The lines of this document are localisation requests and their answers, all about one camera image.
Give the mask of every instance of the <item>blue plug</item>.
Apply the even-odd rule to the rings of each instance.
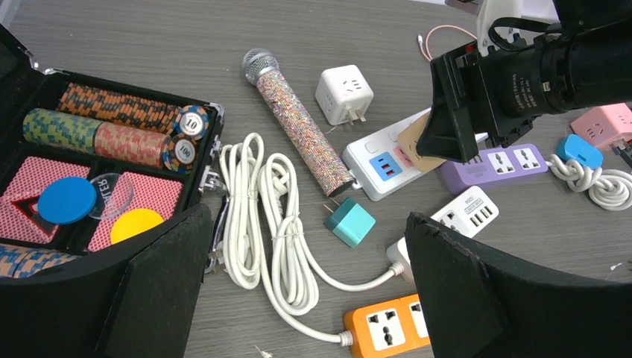
[[[351,248],[358,246],[376,223],[374,217],[352,198],[344,199],[335,211],[325,207],[332,212],[325,226]]]
[[[604,155],[577,134],[562,139],[557,146],[557,156],[565,162],[577,160],[582,166],[597,169],[604,163]]]

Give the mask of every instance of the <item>pink adapter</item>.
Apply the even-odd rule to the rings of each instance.
[[[600,151],[632,139],[632,111],[625,103],[595,107],[571,123],[582,139]]]

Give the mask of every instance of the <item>blue disc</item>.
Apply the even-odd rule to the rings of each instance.
[[[88,215],[96,201],[97,192],[89,181],[67,177],[44,189],[37,202],[37,211],[47,222],[72,224]]]

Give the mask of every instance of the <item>pink cable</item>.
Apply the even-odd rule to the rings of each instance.
[[[423,37],[422,37],[423,45],[420,44],[420,46],[419,46],[419,50],[421,51],[421,54],[428,60],[428,62],[432,60],[432,54],[430,54],[430,48],[429,48],[430,35],[432,35],[433,32],[435,32],[436,30],[439,30],[441,28],[453,28],[455,30],[459,30],[459,31],[461,31],[461,32],[463,32],[465,34],[468,34],[474,40],[477,40],[476,36],[474,34],[472,34],[471,32],[469,32],[468,30],[466,30],[464,28],[459,28],[458,26],[454,26],[454,25],[439,25],[439,26],[433,28],[432,30],[430,30],[430,32],[428,32],[428,34],[426,35],[426,39],[425,40],[423,40]]]

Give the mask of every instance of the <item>white power strip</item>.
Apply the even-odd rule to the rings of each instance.
[[[473,238],[498,217],[498,207],[481,188],[471,186],[431,217],[461,235]],[[389,246],[386,256],[392,263],[404,265],[402,277],[414,283],[405,237]]]
[[[430,108],[389,125],[373,134],[347,145],[342,160],[355,177],[354,189],[364,189],[373,201],[379,201],[402,186],[421,177],[420,172],[406,157],[397,143],[397,137]],[[476,134],[482,142],[487,134]]]

